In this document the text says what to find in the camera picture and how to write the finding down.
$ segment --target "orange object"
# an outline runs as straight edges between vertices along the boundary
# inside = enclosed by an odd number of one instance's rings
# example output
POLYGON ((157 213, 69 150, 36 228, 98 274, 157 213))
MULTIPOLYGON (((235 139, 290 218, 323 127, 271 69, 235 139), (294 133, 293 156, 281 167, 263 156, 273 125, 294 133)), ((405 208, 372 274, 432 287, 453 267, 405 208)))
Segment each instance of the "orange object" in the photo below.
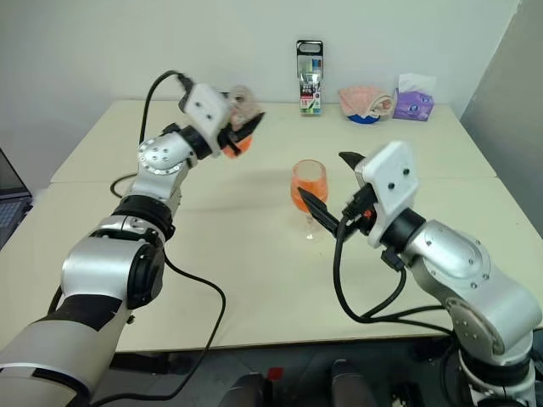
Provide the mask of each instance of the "orange object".
POLYGON ((302 197, 299 195, 298 187, 311 192, 317 198, 326 202, 328 199, 328 184, 324 165, 314 159, 303 159, 292 169, 290 196, 296 208, 309 213, 302 197))
POLYGON ((229 146, 224 147, 222 149, 222 152, 227 157, 230 157, 231 159, 236 159, 241 154, 249 150, 249 147, 251 147, 252 142, 253 142, 253 136, 247 136, 241 142, 236 143, 236 146, 241 150, 241 153, 239 155, 234 154, 234 150, 232 150, 229 146))

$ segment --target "white tissue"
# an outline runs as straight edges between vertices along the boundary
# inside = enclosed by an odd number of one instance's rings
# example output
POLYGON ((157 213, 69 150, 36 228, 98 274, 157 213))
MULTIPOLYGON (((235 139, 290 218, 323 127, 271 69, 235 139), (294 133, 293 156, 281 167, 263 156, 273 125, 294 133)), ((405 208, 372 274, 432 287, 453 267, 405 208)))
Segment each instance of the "white tissue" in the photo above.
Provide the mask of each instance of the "white tissue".
POLYGON ((425 95, 433 96, 437 78, 435 76, 419 74, 400 74, 398 79, 398 91, 403 92, 421 92, 425 95))

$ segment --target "tissue box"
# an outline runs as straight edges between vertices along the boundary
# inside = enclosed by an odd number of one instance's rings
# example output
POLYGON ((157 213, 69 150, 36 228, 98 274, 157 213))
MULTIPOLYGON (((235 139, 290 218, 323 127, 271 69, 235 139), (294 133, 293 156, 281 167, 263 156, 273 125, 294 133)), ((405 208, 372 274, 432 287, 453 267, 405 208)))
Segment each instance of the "tissue box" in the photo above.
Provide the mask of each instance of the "tissue box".
POLYGON ((394 99, 395 119, 426 121, 434 107, 434 99, 431 96, 417 91, 400 93, 396 88, 394 99))

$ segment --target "white table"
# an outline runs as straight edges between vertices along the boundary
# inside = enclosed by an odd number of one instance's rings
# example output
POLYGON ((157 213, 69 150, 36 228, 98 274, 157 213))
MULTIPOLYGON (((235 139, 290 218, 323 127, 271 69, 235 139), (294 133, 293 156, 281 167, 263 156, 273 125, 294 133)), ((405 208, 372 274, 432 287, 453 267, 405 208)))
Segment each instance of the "white table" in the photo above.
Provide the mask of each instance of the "white table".
MULTIPOLYGON (((288 171, 307 158, 320 160, 327 169, 343 167, 335 153, 350 150, 365 155, 386 142, 401 139, 413 146, 421 178, 495 176, 445 105, 436 106, 427 123, 388 120, 374 125, 347 120, 335 104, 326 105, 322 117, 301 117, 298 106, 291 103, 266 103, 262 107, 266 116, 255 133, 251 154, 236 166, 245 175, 254 168, 288 171)), ((113 181, 134 172, 142 111, 140 101, 113 103, 51 181, 113 181)), ((175 102, 151 103, 147 137, 157 136, 171 122, 186 123, 175 102)), ((219 160, 203 161, 200 176, 216 176, 220 171, 217 165, 222 167, 219 160)))
MULTIPOLYGON (((227 313, 215 347, 429 332, 351 321, 333 292, 333 239, 322 231, 316 242, 305 240, 304 216, 290 201, 288 174, 252 173, 239 180, 236 171, 223 168, 222 174, 208 180, 206 188, 194 183, 187 186, 186 199, 175 218, 176 235, 166 247, 172 261, 210 278, 227 295, 227 313)), ((338 175, 330 181, 330 208, 335 212, 355 187, 348 169, 343 178, 338 175)), ((64 257, 115 207, 117 201, 108 187, 108 182, 53 184, 0 252, 0 348, 27 323, 43 316, 59 282, 64 257)), ((543 300, 543 245, 498 179, 424 180, 416 210, 427 219, 435 217, 470 231, 503 270, 543 300), (436 197, 440 205, 435 205, 436 197)), ((379 255, 362 235, 345 245, 344 289, 360 312, 386 297, 397 282, 398 276, 379 255)), ((422 304, 435 304, 435 300, 410 277, 391 310, 422 304)), ((161 295, 136 310, 136 321, 123 331, 118 350, 200 348, 219 306, 214 291, 168 270, 161 295)), ((443 311, 420 319, 450 326, 443 311)))

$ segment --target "laptop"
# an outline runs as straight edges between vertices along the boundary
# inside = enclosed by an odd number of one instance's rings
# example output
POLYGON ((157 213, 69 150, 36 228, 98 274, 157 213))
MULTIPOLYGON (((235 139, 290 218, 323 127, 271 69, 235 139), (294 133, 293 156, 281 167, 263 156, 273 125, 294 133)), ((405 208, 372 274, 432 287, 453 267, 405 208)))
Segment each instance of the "laptop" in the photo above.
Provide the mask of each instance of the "laptop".
POLYGON ((32 195, 0 148, 0 249, 32 208, 32 195))

